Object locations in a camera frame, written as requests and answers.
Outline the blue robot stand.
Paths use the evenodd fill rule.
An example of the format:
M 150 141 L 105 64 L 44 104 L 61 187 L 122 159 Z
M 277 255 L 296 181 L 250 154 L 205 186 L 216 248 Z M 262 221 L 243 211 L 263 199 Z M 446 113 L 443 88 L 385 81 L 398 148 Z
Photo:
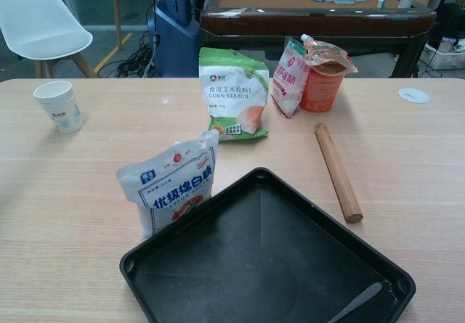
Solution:
M 161 78 L 197 78 L 201 26 L 191 0 L 157 0 L 154 9 L 154 63 Z

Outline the black baking tray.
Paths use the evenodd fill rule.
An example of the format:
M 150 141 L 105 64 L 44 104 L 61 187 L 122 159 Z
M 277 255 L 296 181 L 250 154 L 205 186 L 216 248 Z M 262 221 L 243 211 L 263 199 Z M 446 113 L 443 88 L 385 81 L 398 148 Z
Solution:
M 411 276 L 266 168 L 130 250 L 150 323 L 396 323 Z

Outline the wooden post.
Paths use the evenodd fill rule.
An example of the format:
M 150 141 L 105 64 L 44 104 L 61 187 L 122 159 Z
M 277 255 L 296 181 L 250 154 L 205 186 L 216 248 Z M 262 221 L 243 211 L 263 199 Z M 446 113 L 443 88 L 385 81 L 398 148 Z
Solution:
M 113 0 L 113 12 L 116 26 L 117 48 L 119 51 L 123 49 L 123 36 L 121 32 L 121 13 L 119 0 Z

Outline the green white corn starch bag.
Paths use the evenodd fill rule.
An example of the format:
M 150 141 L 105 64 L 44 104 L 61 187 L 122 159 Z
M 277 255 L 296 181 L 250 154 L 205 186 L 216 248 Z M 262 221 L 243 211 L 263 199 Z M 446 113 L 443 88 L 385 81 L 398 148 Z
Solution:
M 263 62 L 231 49 L 202 47 L 198 73 L 209 129 L 219 133 L 219 141 L 268 135 L 260 127 L 269 91 L 269 70 Z

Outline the dark brown mahjong table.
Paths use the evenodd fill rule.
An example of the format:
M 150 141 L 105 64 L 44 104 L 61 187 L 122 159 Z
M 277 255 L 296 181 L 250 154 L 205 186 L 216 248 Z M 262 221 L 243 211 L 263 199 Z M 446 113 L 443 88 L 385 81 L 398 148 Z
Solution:
M 393 53 L 394 78 L 408 78 L 435 19 L 421 4 L 400 9 L 399 0 L 335 4 L 314 0 L 205 0 L 200 13 L 203 45 L 279 52 L 286 36 L 306 33 L 351 55 Z

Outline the pink white powder packet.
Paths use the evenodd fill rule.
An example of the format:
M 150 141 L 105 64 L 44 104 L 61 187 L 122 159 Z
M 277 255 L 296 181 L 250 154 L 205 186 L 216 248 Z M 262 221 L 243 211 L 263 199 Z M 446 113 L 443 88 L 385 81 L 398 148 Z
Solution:
M 306 50 L 295 38 L 287 37 L 272 79 L 272 98 L 286 118 L 291 118 L 299 103 L 310 71 Z

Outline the white storage box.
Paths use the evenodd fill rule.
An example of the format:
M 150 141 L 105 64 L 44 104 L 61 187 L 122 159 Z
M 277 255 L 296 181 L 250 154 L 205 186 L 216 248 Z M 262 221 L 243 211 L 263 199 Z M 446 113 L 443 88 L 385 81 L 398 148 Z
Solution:
M 436 70 L 465 69 L 465 38 L 442 37 L 437 49 L 426 44 L 420 60 Z

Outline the brown sauce spout pouch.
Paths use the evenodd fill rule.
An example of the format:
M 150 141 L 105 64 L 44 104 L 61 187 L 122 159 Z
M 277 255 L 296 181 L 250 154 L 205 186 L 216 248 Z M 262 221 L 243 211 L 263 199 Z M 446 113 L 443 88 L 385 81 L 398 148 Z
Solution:
M 315 40 L 307 34 L 302 34 L 301 40 L 306 49 L 304 61 L 316 72 L 326 76 L 358 72 L 348 53 L 338 46 Z

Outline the stack of white paper cups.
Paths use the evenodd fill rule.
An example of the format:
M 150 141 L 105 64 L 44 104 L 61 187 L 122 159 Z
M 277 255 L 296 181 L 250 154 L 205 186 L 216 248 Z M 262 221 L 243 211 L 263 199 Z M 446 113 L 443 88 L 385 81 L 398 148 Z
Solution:
M 71 82 L 52 81 L 42 84 L 33 95 L 61 133 L 71 134 L 81 129 L 81 110 Z

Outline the white sugar bag blue print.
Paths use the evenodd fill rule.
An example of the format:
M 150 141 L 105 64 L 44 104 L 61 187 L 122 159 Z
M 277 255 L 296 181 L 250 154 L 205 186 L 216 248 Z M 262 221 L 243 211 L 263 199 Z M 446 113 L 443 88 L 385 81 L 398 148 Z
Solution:
M 126 199 L 138 207 L 145 239 L 210 198 L 218 143 L 218 131 L 205 131 L 117 171 Z

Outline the wooden rolling pin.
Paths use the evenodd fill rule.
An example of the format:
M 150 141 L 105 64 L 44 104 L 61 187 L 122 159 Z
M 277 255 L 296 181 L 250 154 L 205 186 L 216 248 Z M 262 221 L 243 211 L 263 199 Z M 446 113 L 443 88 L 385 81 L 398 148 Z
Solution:
M 315 135 L 339 199 L 345 221 L 351 224 L 362 221 L 363 213 L 328 127 L 324 123 L 317 123 L 315 125 Z

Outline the white plastic chair wooden legs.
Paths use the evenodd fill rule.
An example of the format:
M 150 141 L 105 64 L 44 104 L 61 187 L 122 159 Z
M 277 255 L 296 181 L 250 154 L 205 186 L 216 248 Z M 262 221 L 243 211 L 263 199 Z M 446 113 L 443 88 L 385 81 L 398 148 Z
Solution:
M 37 78 L 53 78 L 53 66 L 72 60 L 96 78 L 81 52 L 93 41 L 63 0 L 0 0 L 0 31 L 10 51 L 33 60 Z

